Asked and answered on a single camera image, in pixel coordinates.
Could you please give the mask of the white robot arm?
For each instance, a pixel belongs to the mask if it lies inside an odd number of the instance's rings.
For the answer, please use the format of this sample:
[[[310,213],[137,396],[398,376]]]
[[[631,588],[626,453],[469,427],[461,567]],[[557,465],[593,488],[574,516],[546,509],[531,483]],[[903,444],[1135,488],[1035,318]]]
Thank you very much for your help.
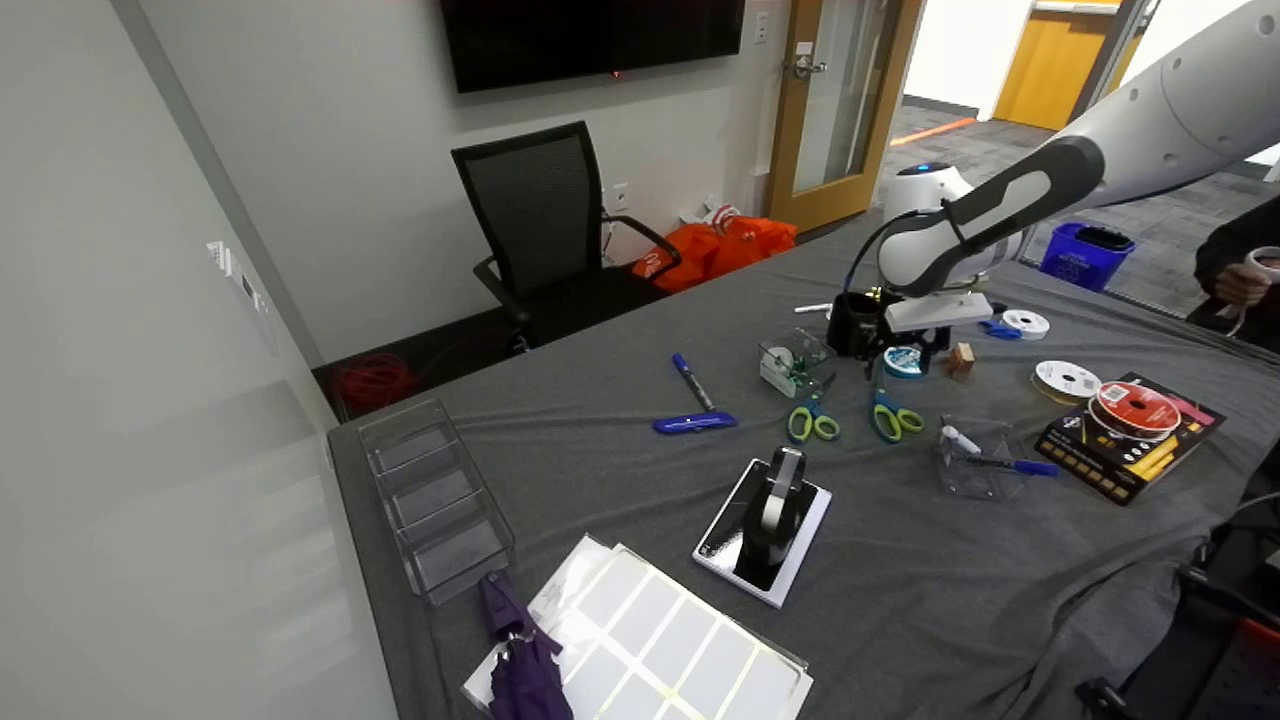
[[[988,320],[990,304],[956,269],[1066,207],[1123,206],[1195,185],[1280,141],[1280,0],[1245,0],[1066,129],[926,213],[884,222],[876,301],[839,286],[827,345],[856,357],[924,332]]]

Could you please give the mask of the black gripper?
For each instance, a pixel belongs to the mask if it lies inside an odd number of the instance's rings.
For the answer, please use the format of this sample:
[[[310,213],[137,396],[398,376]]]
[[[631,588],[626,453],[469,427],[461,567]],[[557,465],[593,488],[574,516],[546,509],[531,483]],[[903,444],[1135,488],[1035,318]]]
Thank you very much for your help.
[[[909,332],[909,335],[900,335],[894,345],[920,345],[924,370],[926,370],[931,357],[952,345],[952,332],[946,332],[946,327]]]

